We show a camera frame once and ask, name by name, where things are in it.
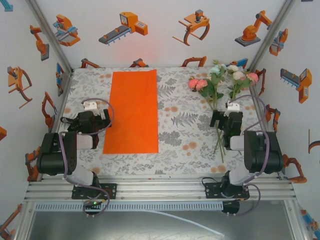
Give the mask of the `orange wrapping paper sheet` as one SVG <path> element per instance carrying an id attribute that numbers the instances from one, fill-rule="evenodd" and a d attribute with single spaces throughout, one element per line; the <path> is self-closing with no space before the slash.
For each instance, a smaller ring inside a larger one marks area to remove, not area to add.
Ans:
<path id="1" fill-rule="evenodd" d="M 105 132 L 105 155 L 159 152 L 157 97 L 155 69 L 113 73 L 109 102 L 114 122 Z"/>

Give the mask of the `large pink fake rose stem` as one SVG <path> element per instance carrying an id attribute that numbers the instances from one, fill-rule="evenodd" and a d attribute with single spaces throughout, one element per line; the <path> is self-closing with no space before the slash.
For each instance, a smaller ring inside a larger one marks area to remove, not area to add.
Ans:
<path id="1" fill-rule="evenodd" d="M 243 81 L 243 89 L 242 90 L 247 90 L 250 86 L 256 84 L 259 81 L 258 75 L 254 72 L 249 72 L 244 75 L 245 75 L 245 79 Z"/>

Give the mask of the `floral patterned tablecloth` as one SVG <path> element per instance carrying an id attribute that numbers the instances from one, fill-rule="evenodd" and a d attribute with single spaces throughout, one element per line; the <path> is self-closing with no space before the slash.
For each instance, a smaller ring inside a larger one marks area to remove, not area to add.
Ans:
<path id="1" fill-rule="evenodd" d="M 190 77 L 209 79 L 210 67 L 157 67 L 159 153 L 103 154 L 105 133 L 96 149 L 79 150 L 77 163 L 97 175 L 165 175 L 225 173 L 243 163 L 244 154 L 217 146 L 217 131 L 210 127 L 212 108 L 188 88 Z M 82 100 L 109 101 L 114 72 L 148 71 L 138 68 L 78 68 L 68 92 L 64 117 L 84 110 Z M 255 99 L 237 100 L 243 112 L 241 130 L 258 121 Z"/>

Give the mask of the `small circuit board green light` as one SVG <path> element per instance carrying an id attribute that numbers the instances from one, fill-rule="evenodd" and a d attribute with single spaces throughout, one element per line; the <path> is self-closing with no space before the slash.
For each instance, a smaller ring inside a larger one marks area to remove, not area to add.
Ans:
<path id="1" fill-rule="evenodd" d="M 102 203 L 103 203 L 102 201 L 88 200 L 84 203 L 84 208 L 90 209 L 90 210 L 100 209 Z"/>

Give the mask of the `small black controller box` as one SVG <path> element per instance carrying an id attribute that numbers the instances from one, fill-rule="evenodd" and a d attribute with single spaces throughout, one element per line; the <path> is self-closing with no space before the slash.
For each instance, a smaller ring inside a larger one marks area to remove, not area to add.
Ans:
<path id="1" fill-rule="evenodd" d="M 237 214 L 240 210 L 240 202 L 237 200 L 232 200 L 232 201 L 223 201 L 223 210 L 222 212 L 225 214 Z"/>

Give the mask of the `thin white tube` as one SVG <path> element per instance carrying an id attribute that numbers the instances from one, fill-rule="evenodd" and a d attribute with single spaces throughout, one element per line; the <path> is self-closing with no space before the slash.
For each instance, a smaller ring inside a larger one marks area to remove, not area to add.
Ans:
<path id="1" fill-rule="evenodd" d="M 206 231 L 209 231 L 209 232 L 211 232 L 211 233 L 213 233 L 215 235 L 218 235 L 218 236 L 220 236 L 222 238 L 225 237 L 225 235 L 223 233 L 221 233 L 221 232 L 218 232 L 218 231 L 216 231 L 214 229 L 211 229 L 211 228 L 209 228 L 207 226 L 204 226 L 204 225 L 202 225 L 200 223 L 197 223 L 195 221 L 192 221 L 192 220 L 189 220 L 189 219 L 186 219 L 186 218 L 183 218 L 183 217 L 179 217 L 179 216 L 176 216 L 176 215 L 173 215 L 173 214 L 169 214 L 169 213 L 166 213 L 166 212 L 155 211 L 155 210 L 143 210 L 143 212 L 162 215 L 162 216 L 166 216 L 166 217 L 173 218 L 173 219 L 176 219 L 176 220 L 180 220 L 180 221 L 192 224 L 194 226 L 197 226 L 197 227 L 199 227 L 201 229 L 204 229 Z"/>

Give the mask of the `aluminium left side rail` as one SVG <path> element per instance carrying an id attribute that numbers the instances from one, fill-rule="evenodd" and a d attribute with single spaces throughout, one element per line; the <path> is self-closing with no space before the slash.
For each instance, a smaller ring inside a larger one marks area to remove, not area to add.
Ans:
<path id="1" fill-rule="evenodd" d="M 61 132 L 60 127 L 63 124 L 60 121 L 60 118 L 64 115 L 72 77 L 73 75 L 66 73 L 65 77 L 62 79 L 64 82 L 64 92 L 58 96 L 58 108 L 57 113 L 54 114 L 55 119 L 53 127 L 50 132 L 45 132 L 43 134 L 41 140 L 40 151 L 36 160 L 36 167 L 39 172 L 39 182 L 44 176 L 63 176 L 66 169 L 63 155 L 64 147 L 63 144 L 60 143 L 59 133 Z"/>

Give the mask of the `aluminium rail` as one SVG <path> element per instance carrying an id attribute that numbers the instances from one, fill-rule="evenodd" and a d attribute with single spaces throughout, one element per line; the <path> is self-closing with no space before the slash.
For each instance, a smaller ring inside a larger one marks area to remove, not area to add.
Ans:
<path id="1" fill-rule="evenodd" d="M 73 75 L 66 73 L 65 77 L 62 79 L 64 82 L 64 92 L 58 96 L 58 108 L 57 113 L 54 114 L 55 119 L 53 127 L 50 132 L 45 132 L 43 134 L 41 140 L 40 151 L 36 160 L 36 167 L 39 172 L 39 182 L 44 176 L 63 176 L 66 169 L 63 155 L 64 147 L 63 144 L 60 143 L 59 133 L 61 132 L 60 127 L 63 124 L 60 121 L 60 118 L 64 115 L 72 77 Z"/>
<path id="2" fill-rule="evenodd" d="M 276 133 L 267 126 L 267 104 L 261 99 L 255 86 L 250 87 L 250 92 L 258 107 L 258 122 L 244 131 L 245 168 L 256 177 L 281 172 L 284 158 Z"/>

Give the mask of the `aluminium right side rail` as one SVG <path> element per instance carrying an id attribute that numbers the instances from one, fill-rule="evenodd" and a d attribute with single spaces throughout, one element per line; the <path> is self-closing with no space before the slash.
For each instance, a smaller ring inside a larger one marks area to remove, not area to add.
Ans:
<path id="1" fill-rule="evenodd" d="M 261 99 L 255 86 L 250 87 L 250 92 L 258 107 L 258 122 L 244 131 L 245 168 L 256 177 L 281 172 L 284 158 L 276 133 L 267 126 L 267 104 Z"/>

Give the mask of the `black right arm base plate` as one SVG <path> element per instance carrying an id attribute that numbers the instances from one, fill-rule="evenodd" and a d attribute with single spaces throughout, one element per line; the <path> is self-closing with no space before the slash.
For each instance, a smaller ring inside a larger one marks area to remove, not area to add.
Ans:
<path id="1" fill-rule="evenodd" d="M 204 187 L 207 199 L 247 200 L 250 198 L 250 193 L 240 185 L 222 187 L 220 182 L 208 182 Z"/>

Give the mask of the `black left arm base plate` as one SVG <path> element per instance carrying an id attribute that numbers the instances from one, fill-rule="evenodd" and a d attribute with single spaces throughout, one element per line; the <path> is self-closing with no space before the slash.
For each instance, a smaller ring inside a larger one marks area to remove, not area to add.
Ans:
<path id="1" fill-rule="evenodd" d="M 117 194 L 116 183 L 101 183 L 100 187 L 109 194 L 109 197 L 111 200 L 116 198 L 116 194 Z M 100 190 L 74 185 L 71 198 L 73 200 L 88 200 L 88 199 L 107 200 L 107 195 L 104 192 L 101 192 Z"/>

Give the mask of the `aluminium base frame rails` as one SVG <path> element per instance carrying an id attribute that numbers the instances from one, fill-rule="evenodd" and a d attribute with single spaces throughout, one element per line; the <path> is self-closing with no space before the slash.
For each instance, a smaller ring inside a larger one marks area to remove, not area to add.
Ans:
<path id="1" fill-rule="evenodd" d="M 206 201 L 204 183 L 220 181 L 221 174 L 169 175 L 99 175 L 101 183 L 117 185 L 117 202 Z M 44 175 L 41 181 L 30 182 L 25 202 L 70 202 L 73 186 L 59 176 Z M 280 180 L 273 173 L 262 175 L 249 186 L 250 200 L 296 200 L 293 184 Z"/>

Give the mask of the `aluminium left corner post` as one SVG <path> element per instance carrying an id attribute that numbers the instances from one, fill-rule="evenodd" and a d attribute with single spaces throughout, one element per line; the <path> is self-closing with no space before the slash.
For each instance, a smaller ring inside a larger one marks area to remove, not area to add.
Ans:
<path id="1" fill-rule="evenodd" d="M 37 0 L 25 0 L 25 2 L 27 3 L 33 16 L 35 17 L 38 24 L 40 25 L 40 28 L 42 29 L 42 31 L 46 35 L 49 43 L 51 44 L 53 50 L 55 51 L 57 57 L 61 61 L 62 65 L 64 66 L 64 70 L 66 70 L 66 72 L 69 75 L 72 75 L 73 69 L 72 69 L 66 55 L 64 54 L 60 43 L 56 39 L 54 32 L 52 31 L 51 27 L 49 26 L 49 23 L 46 19 L 46 16 L 43 14 Z"/>

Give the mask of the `aluminium corner post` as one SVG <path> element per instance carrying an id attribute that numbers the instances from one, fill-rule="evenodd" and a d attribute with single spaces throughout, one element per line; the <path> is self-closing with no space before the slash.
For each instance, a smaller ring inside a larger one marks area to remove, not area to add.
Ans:
<path id="1" fill-rule="evenodd" d="M 253 58 L 249 70 L 254 72 L 259 65 L 260 61 L 262 60 L 264 54 L 269 49 L 273 39 L 276 36 L 276 33 L 279 32 L 281 25 L 286 20 L 287 16 L 289 15 L 290 11 L 292 10 L 293 6 L 298 2 L 298 0 L 285 0 L 283 5 L 281 6 L 278 14 L 276 15 L 275 20 L 272 22 L 266 37 L 262 41 L 261 46 L 259 47 L 255 57 Z"/>
<path id="2" fill-rule="evenodd" d="M 66 55 L 64 54 L 60 43 L 56 39 L 54 32 L 52 31 L 51 27 L 49 26 L 49 23 L 46 19 L 46 16 L 43 14 L 37 0 L 25 0 L 25 2 L 27 3 L 33 16 L 35 17 L 38 24 L 40 25 L 40 28 L 42 29 L 42 31 L 46 35 L 49 43 L 51 44 L 53 50 L 55 51 L 57 57 L 61 61 L 62 65 L 64 66 L 64 70 L 66 70 L 66 72 L 69 75 L 72 75 L 73 69 L 72 69 Z"/>

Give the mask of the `aluminium right corner post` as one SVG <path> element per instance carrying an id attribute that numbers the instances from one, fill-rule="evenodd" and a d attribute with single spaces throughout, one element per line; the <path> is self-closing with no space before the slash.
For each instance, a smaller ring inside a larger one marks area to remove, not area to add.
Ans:
<path id="1" fill-rule="evenodd" d="M 276 33 L 279 32 L 281 25 L 286 20 L 287 16 L 289 15 L 290 11 L 292 10 L 293 6 L 298 2 L 298 0 L 285 0 L 283 5 L 281 6 L 278 14 L 276 15 L 275 20 L 272 22 L 266 37 L 262 41 L 261 46 L 259 47 L 255 57 L 253 58 L 249 70 L 254 72 L 259 65 L 260 61 L 262 60 L 264 54 L 269 49 L 273 39 L 276 36 Z"/>

